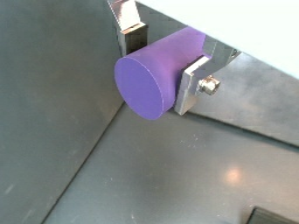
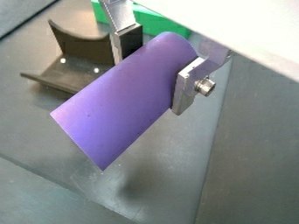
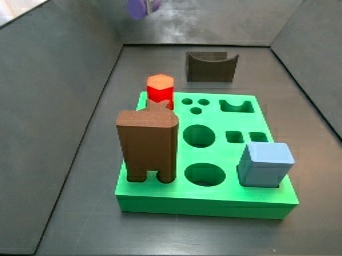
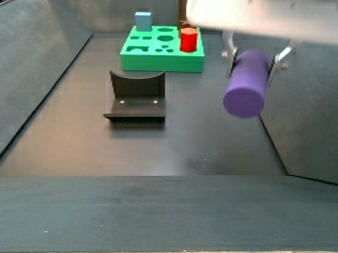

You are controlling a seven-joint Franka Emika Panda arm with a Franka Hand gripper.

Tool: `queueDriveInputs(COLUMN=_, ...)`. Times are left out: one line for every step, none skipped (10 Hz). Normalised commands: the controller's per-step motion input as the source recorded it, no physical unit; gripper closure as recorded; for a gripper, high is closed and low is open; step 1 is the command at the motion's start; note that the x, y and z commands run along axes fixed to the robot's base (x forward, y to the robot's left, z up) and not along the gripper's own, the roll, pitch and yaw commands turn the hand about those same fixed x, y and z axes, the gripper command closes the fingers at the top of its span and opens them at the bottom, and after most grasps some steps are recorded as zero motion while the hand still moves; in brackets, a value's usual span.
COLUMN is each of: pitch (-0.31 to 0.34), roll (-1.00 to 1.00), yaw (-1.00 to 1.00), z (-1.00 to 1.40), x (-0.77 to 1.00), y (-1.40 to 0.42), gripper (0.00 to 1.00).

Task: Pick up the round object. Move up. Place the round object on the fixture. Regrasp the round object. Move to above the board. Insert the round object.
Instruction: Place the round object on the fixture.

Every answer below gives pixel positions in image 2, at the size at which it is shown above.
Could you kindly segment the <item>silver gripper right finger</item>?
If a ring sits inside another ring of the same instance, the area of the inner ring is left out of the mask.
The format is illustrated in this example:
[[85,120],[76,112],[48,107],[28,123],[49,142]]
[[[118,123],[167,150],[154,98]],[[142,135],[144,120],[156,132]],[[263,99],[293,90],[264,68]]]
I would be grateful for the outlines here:
[[213,91],[216,83],[209,76],[229,60],[231,50],[203,38],[199,53],[177,73],[172,95],[172,112],[177,116],[192,105],[196,94],[208,96]]

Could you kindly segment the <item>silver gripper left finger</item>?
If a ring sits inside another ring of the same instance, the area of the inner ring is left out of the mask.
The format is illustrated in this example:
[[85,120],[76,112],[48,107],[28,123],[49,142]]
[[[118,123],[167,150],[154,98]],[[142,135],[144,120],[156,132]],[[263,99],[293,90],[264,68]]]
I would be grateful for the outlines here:
[[110,27],[110,44],[117,64],[142,46],[142,26],[136,22],[130,0],[98,0]]

